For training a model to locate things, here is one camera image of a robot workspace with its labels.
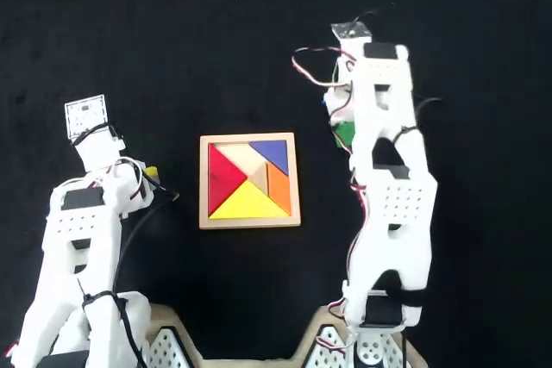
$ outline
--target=blue triangle piece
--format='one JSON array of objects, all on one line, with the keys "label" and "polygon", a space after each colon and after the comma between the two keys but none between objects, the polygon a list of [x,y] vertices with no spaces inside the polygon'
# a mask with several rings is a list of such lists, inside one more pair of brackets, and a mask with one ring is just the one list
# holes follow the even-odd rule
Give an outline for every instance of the blue triangle piece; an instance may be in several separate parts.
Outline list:
[{"label": "blue triangle piece", "polygon": [[250,141],[249,145],[265,159],[276,165],[286,176],[287,171],[287,142],[276,141]]}]

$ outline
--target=puzzle piece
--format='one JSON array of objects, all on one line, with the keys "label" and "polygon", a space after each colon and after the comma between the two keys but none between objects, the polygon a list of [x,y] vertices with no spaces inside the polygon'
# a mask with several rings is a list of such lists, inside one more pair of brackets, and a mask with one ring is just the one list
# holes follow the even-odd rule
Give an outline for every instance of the puzzle piece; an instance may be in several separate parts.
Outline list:
[{"label": "puzzle piece", "polygon": [[248,177],[209,144],[209,215]]},{"label": "puzzle piece", "polygon": [[288,214],[250,181],[234,191],[210,219],[253,219],[287,217]]},{"label": "puzzle piece", "polygon": [[292,215],[290,179],[272,163],[268,163],[268,196],[288,215]]},{"label": "puzzle piece", "polygon": [[276,165],[286,176],[287,142],[285,140],[250,141],[249,145],[265,159]]},{"label": "puzzle piece", "polygon": [[247,142],[215,144],[215,147],[247,176],[254,174],[267,162]]},{"label": "puzzle piece", "polygon": [[267,171],[267,163],[263,163],[256,172],[251,174],[248,177],[248,180],[255,184],[255,186],[261,190],[263,193],[265,193],[267,196],[270,196],[268,194],[268,171]]}]

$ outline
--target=red triangle piece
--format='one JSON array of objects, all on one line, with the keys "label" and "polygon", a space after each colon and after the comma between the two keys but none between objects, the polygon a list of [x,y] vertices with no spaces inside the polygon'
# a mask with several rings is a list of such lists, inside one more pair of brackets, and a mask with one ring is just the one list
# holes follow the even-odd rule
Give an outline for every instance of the red triangle piece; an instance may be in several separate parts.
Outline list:
[{"label": "red triangle piece", "polygon": [[209,144],[209,215],[247,178],[214,144]]}]

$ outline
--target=green component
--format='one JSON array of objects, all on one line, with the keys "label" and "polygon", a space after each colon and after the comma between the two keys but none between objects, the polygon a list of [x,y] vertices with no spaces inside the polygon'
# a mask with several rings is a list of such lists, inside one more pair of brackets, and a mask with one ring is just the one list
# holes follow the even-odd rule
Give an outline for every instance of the green component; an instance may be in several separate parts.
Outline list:
[{"label": "green component", "polygon": [[347,147],[351,147],[354,137],[354,122],[342,122],[336,127],[336,134],[342,137],[343,142]]}]

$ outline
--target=black fabric surface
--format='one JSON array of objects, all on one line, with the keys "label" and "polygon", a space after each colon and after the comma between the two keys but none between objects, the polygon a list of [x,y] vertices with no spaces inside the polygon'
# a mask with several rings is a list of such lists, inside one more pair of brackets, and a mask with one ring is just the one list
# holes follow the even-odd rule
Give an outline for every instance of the black fabric surface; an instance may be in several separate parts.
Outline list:
[{"label": "black fabric surface", "polygon": [[[430,366],[547,366],[550,0],[0,0],[0,343],[20,332],[51,189],[81,174],[63,103],[103,93],[136,158],[182,195],[137,237],[122,288],[172,306],[208,358],[292,355],[338,298],[361,212],[323,91],[292,51],[364,21],[411,51],[433,263],[408,337]],[[329,77],[334,56],[304,57]],[[303,225],[198,230],[202,134],[293,131]],[[125,234],[141,213],[125,224]]]}]

